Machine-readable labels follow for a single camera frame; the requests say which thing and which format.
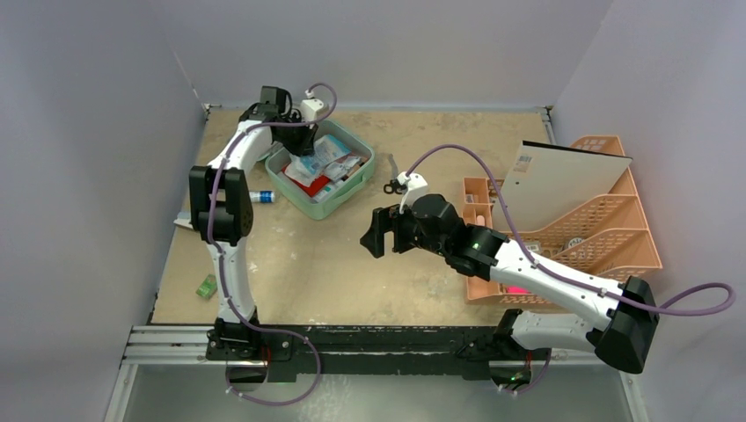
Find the barcode label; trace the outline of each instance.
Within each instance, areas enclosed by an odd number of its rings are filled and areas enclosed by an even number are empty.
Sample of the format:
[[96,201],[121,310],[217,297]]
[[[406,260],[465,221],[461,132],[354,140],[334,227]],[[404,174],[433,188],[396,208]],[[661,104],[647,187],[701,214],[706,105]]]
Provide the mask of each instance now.
[[529,171],[529,167],[531,165],[531,161],[533,160],[532,156],[518,156],[518,160],[516,161],[516,165],[513,166],[513,171],[517,171],[519,173],[527,173]]

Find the white board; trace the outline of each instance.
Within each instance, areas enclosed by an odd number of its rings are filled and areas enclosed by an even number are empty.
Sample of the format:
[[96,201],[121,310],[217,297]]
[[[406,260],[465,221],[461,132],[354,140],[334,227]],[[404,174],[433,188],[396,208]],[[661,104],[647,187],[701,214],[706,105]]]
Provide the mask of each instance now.
[[[597,195],[608,193],[629,167],[628,156],[523,141],[502,185],[510,217],[520,231],[542,229]],[[495,229],[508,232],[502,209]]]

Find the blue and white can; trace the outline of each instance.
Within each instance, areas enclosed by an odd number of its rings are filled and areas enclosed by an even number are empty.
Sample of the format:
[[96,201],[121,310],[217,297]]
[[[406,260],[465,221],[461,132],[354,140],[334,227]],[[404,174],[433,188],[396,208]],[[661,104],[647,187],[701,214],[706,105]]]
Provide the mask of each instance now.
[[274,191],[249,191],[249,198],[252,202],[271,204],[274,202]]

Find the wooden tabletop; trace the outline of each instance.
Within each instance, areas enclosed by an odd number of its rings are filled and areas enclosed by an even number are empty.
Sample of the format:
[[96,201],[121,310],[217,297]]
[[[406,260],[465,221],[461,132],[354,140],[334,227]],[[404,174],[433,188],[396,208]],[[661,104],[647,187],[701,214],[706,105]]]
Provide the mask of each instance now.
[[[240,111],[210,114],[197,164],[214,158],[233,135]],[[368,185],[322,221],[314,221],[278,195],[273,204],[253,204],[254,224],[246,251],[252,295],[265,324],[490,325],[500,321],[499,305],[464,303],[464,277],[425,251],[390,252],[373,259],[359,239],[376,207],[400,197],[383,193],[391,178],[385,154],[403,171],[423,152],[459,143],[477,152],[503,177],[522,140],[547,142],[538,113],[336,112],[332,118],[356,133],[377,153]],[[460,210],[462,179],[483,177],[466,154],[435,153],[418,169],[431,193]],[[273,189],[264,163],[249,177],[251,190]],[[217,295],[195,293],[213,273],[199,234],[176,228],[152,322],[211,324]]]

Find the perforated basket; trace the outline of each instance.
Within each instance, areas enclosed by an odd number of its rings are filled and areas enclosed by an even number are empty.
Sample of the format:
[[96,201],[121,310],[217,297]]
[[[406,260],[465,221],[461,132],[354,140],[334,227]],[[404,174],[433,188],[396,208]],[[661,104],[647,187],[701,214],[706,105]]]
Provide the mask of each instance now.
[[[585,136],[573,143],[572,147],[621,156],[625,154],[621,141],[614,135]],[[488,183],[486,178],[465,178],[464,202],[470,198],[482,198],[482,195],[468,195],[479,191],[479,186],[486,186]],[[466,203],[464,211],[468,207],[479,205],[484,204]],[[467,214],[464,214],[464,220],[469,222]],[[584,240],[563,250],[567,241],[575,237]],[[588,200],[542,229],[522,232],[521,238],[527,242],[539,241],[543,249],[542,255],[561,264],[621,282],[630,276],[639,277],[662,268],[629,169],[608,194]],[[477,278],[466,281],[466,301],[554,306],[538,296],[511,294],[499,282]]]

